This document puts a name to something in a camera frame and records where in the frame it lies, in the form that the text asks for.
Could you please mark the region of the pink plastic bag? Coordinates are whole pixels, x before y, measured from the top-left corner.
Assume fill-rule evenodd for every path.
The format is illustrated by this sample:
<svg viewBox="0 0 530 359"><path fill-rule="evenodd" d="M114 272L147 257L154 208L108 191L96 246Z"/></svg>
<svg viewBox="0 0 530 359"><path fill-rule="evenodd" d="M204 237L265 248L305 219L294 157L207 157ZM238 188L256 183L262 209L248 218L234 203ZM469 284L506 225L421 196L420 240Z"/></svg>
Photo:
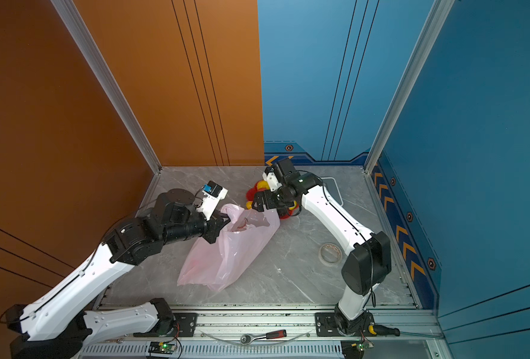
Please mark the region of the pink plastic bag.
<svg viewBox="0 0 530 359"><path fill-rule="evenodd" d="M231 222L214 244L197 239L187 255L178 285L203 285L219 292L237 281L263 251L280 227L275 209L258 212L226 204L221 212Z"/></svg>

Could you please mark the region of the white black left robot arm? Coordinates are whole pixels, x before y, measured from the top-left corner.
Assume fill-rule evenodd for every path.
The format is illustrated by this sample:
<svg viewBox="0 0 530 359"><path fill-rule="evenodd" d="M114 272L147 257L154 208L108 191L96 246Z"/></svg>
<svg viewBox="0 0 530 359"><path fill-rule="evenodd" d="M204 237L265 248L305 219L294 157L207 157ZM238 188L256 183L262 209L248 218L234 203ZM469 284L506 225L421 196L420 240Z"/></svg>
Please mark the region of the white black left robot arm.
<svg viewBox="0 0 530 359"><path fill-rule="evenodd" d="M126 334L175 333L178 322L165 299L114 311L85 307L165 245L194 238L213 244L230 222L216 209L227 193L214 181L197 194L172 189L142 215L113 226L88 259L45 296L30 305L14 305L1 316L1 323L19 335L10 344L11 357L72 358L86 346Z"/></svg>

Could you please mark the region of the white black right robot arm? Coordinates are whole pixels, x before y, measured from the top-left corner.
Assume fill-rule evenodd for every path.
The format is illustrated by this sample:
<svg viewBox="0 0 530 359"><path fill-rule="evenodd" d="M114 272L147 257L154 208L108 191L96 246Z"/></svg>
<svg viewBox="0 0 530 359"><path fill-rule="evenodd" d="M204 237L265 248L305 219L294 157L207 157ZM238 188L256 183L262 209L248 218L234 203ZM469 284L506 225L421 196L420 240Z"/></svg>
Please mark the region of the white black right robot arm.
<svg viewBox="0 0 530 359"><path fill-rule="evenodd" d="M335 306L335 324L344 336L366 330L372 320L367 306L374 292L392 270L391 240L375 233L350 215L327 191L322 179L310 172L276 173L268 167L263 180L267 191L256 193L252 208L289 209L296 204L314 215L335 237L346 255L341 268L343 296Z"/></svg>

